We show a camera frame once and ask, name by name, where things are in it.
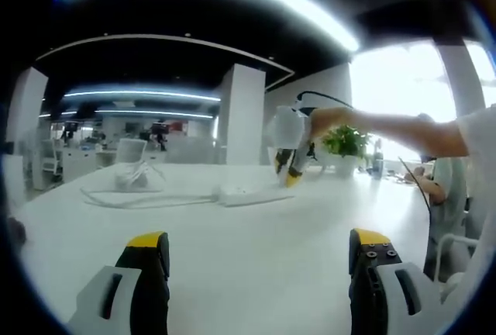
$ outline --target black ceiling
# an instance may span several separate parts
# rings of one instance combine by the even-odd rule
[[[52,49],[104,34],[185,37],[190,33],[191,39],[236,48],[264,59],[273,57],[275,63],[295,72],[292,79],[349,59],[340,45],[271,0],[19,1],[12,7],[13,16],[22,20],[24,28],[12,29],[12,39],[18,42],[10,50],[15,59],[11,81],[22,67],[34,65],[49,77],[48,99],[57,101],[72,88],[105,82],[153,82],[212,90],[234,63],[266,71],[267,85],[288,74],[236,52],[172,40],[104,40],[69,47],[36,60]],[[315,1],[331,11],[339,8],[336,2],[329,4],[332,0]],[[355,0],[354,4],[342,3],[336,14],[358,35],[363,49],[391,36],[438,36],[452,32],[453,27],[457,34],[473,36],[462,16],[461,2]],[[444,15],[460,21],[448,23],[443,21]]]

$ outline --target ceiling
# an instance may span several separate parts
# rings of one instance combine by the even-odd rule
[[[356,35],[361,50],[402,37],[474,37],[463,0],[313,1]],[[44,111],[67,108],[60,100],[74,88],[152,83],[212,94],[239,63],[266,71],[273,89],[350,58],[274,0],[19,0],[9,9],[18,26],[12,27],[6,83],[29,65],[42,71],[49,77]],[[135,104],[188,111],[200,105],[150,98]]]

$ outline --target window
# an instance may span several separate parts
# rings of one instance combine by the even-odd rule
[[[436,122],[456,118],[451,89],[432,41],[395,45],[357,55],[350,65],[357,109],[387,114],[429,114]],[[419,154],[382,140],[384,159],[418,161]]]
[[[486,107],[496,104],[496,76],[491,55],[479,43],[466,41],[465,44],[479,76]]]

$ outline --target white table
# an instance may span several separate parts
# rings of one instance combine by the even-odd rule
[[[157,167],[174,183],[203,190],[226,169]],[[316,171],[294,198],[263,205],[105,209],[83,203],[79,188],[111,170],[62,185],[18,214],[29,241],[22,252],[26,269],[64,322],[90,278],[113,265],[131,238],[156,230],[167,231],[170,240],[170,333],[350,333],[347,269],[354,227],[384,233],[403,261],[423,265],[429,217],[410,185],[362,174],[350,180],[326,174],[316,181]],[[265,176],[272,168],[252,172]]]

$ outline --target desk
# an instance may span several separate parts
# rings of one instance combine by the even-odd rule
[[[157,165],[167,178],[212,187],[227,166]],[[305,174],[292,199],[223,208],[105,209],[79,188],[102,169],[41,195],[19,210],[28,243],[26,270],[62,321],[76,294],[134,236],[169,233],[170,333],[328,335],[350,333],[350,230],[390,237],[403,261],[423,265],[428,212],[419,190],[355,174]],[[262,167],[261,171],[272,171]]]

